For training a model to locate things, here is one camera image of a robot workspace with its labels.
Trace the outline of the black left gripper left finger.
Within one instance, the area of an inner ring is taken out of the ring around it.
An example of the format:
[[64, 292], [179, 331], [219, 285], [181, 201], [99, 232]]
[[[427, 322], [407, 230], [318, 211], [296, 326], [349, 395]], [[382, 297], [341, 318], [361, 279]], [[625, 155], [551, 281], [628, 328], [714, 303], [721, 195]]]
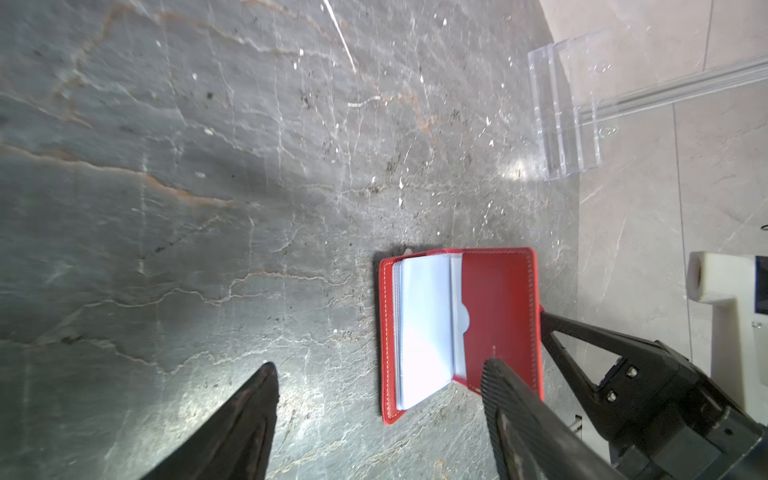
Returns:
[[263, 364], [147, 479], [263, 479], [277, 421], [276, 366]]

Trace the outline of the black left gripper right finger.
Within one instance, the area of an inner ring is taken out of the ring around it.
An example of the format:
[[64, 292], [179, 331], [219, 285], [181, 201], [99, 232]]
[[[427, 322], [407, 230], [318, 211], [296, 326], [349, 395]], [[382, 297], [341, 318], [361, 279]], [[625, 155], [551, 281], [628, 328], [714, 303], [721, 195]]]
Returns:
[[621, 479], [502, 360], [484, 363], [481, 396], [501, 479]]

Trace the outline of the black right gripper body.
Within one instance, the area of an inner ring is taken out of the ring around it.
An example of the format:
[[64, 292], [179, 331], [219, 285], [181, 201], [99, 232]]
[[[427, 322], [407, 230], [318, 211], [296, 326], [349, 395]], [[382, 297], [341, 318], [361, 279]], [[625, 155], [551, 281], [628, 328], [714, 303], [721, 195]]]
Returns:
[[766, 425], [698, 367], [663, 344], [610, 350], [610, 460], [625, 478], [766, 478]]

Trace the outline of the red leather card holder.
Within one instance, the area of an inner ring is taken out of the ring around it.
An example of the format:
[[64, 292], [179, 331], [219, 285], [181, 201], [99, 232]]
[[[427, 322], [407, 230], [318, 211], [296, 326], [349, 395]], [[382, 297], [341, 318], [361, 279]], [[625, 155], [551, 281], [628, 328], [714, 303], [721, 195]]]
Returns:
[[402, 255], [382, 260], [378, 268], [381, 412], [387, 425], [394, 424], [407, 411], [397, 409], [395, 401], [393, 265], [406, 258], [442, 253], [463, 255], [462, 302], [470, 318], [469, 329], [464, 334], [467, 379], [451, 383], [480, 392], [485, 361], [498, 358], [538, 397], [544, 395], [540, 345], [542, 308], [533, 249], [443, 249]]

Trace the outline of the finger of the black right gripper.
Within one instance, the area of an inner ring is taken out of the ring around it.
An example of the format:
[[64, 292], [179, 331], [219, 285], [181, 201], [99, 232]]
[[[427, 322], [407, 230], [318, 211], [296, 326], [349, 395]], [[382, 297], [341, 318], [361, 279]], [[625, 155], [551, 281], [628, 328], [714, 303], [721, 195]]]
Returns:
[[540, 323], [544, 347], [604, 439], [639, 435], [678, 398], [678, 362], [661, 343], [547, 312]]

